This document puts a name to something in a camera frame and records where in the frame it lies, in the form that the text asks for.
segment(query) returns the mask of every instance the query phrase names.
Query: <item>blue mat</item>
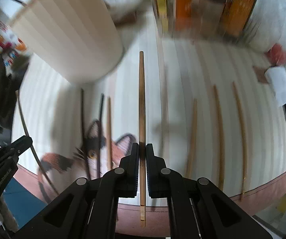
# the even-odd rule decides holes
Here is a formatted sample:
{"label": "blue mat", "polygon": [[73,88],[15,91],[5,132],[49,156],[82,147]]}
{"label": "blue mat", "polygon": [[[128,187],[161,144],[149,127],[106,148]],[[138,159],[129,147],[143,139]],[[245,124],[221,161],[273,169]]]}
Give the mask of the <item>blue mat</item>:
{"label": "blue mat", "polygon": [[46,206],[46,203],[28,192],[14,178],[5,188],[3,197],[19,228],[23,227]]}

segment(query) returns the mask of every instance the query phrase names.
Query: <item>triangular cutout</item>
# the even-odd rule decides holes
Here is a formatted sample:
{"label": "triangular cutout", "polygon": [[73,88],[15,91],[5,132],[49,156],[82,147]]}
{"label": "triangular cutout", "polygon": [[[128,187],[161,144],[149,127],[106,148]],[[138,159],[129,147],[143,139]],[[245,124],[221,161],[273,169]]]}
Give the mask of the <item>triangular cutout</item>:
{"label": "triangular cutout", "polygon": [[56,205],[56,207],[50,213],[44,217],[44,221],[56,227],[61,227],[73,198],[74,196],[69,194],[64,200]]}
{"label": "triangular cutout", "polygon": [[241,220],[241,217],[216,194],[212,194],[212,200],[224,227],[230,227]]}

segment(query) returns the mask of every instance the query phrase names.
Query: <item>white cylinder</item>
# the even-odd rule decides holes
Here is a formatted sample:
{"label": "white cylinder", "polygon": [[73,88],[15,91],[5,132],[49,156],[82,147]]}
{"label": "white cylinder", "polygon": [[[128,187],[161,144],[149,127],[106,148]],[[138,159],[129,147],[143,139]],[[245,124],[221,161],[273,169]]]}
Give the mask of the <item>white cylinder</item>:
{"label": "white cylinder", "polygon": [[103,0],[32,0],[10,26],[72,83],[104,76],[123,54],[121,39]]}

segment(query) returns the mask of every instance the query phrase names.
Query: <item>silver screw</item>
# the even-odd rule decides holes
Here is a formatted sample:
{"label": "silver screw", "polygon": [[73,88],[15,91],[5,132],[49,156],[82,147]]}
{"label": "silver screw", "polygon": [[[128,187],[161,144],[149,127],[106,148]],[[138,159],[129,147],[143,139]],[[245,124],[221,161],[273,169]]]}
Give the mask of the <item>silver screw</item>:
{"label": "silver screw", "polygon": [[121,168],[121,167],[118,167],[118,168],[116,168],[116,169],[114,170],[114,172],[115,172],[116,174],[122,174],[122,173],[124,172],[124,169]]}
{"label": "silver screw", "polygon": [[86,179],[85,178],[78,178],[76,180],[76,184],[82,186],[82,185],[86,184]]}
{"label": "silver screw", "polygon": [[170,174],[170,173],[171,173],[171,170],[170,170],[169,168],[163,168],[163,169],[161,170],[161,173],[162,173],[162,174]]}
{"label": "silver screw", "polygon": [[198,179],[198,183],[201,185],[207,185],[209,183],[208,179],[202,177]]}

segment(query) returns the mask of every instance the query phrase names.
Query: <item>cat illustration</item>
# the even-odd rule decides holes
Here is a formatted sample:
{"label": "cat illustration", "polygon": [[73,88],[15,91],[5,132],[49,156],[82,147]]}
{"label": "cat illustration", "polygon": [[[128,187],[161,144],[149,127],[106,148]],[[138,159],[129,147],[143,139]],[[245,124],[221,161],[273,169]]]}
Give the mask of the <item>cat illustration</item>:
{"label": "cat illustration", "polygon": [[[99,121],[94,120],[87,132],[86,145],[88,149],[88,165],[90,169],[91,179],[97,177],[97,150],[99,144]],[[131,154],[132,144],[136,141],[132,134],[124,134],[116,142],[112,141],[112,168],[116,168],[120,164],[120,160],[124,156]],[[108,171],[107,169],[107,147],[106,138],[102,134],[100,145],[100,171],[101,177]],[[46,171],[46,174],[56,187],[56,189],[62,192],[77,178],[86,177],[85,161],[83,152],[81,150],[75,150],[73,158],[67,158],[55,153],[46,153],[42,159],[41,164]],[[40,191],[47,203],[51,202],[56,194],[51,186],[48,184],[44,175],[38,170],[38,180]]]}

